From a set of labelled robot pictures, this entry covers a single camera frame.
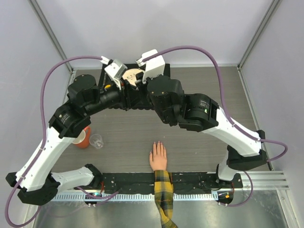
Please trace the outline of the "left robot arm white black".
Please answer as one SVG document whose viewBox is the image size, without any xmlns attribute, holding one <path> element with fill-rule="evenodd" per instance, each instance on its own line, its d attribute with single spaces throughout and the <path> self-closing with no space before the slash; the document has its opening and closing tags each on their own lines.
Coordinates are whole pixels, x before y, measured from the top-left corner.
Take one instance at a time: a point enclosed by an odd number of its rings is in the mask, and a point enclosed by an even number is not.
<svg viewBox="0 0 304 228">
<path fill-rule="evenodd" d="M 125 79 L 111 79 L 99 87 L 92 75 L 77 76 L 68 86 L 68 100 L 61 105 L 44 129 L 43 139 L 28 162 L 18 172 L 7 174 L 6 181 L 19 189 L 22 203 L 42 206 L 58 193 L 86 186 L 92 190 L 101 186 L 103 176 L 92 164 L 54 173 L 52 168 L 64 150 L 90 125 L 90 117 L 104 109 L 130 106 L 131 84 Z"/>
</svg>

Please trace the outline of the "mannequin hand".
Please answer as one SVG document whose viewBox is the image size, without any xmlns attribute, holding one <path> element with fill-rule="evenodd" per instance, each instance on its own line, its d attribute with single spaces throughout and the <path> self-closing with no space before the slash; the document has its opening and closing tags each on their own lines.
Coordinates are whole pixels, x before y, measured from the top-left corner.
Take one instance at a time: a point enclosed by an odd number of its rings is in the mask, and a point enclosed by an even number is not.
<svg viewBox="0 0 304 228">
<path fill-rule="evenodd" d="M 162 142 L 154 142 L 149 153 L 150 167 L 153 171 L 167 170 L 167 152 Z"/>
</svg>

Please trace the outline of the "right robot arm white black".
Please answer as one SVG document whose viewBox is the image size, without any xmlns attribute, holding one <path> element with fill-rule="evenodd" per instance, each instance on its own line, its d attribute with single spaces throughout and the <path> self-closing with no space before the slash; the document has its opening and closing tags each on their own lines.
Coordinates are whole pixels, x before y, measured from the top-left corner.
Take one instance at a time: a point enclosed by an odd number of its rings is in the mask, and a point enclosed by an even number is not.
<svg viewBox="0 0 304 228">
<path fill-rule="evenodd" d="M 138 74 L 135 84 L 164 124 L 209 134 L 227 144 L 226 156 L 217 165 L 214 176 L 217 186 L 228 186 L 237 171 L 248 171 L 267 163 L 267 154 L 260 142 L 265 137 L 264 131 L 253 132 L 240 126 L 246 134 L 241 133 L 228 121 L 218 103 L 207 95 L 185 94 L 179 80 L 163 75 L 148 78 L 144 83 Z"/>
</svg>

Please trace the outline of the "yellow plaid sleeve forearm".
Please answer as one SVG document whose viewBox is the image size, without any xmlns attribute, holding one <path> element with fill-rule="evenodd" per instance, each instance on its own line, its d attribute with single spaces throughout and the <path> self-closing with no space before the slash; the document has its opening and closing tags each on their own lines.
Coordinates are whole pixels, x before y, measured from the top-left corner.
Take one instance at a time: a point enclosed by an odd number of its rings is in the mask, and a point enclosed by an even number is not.
<svg viewBox="0 0 304 228">
<path fill-rule="evenodd" d="M 173 184 L 167 171 L 154 171 L 154 201 L 160 214 L 162 228 L 177 228 L 172 221 Z"/>
</svg>

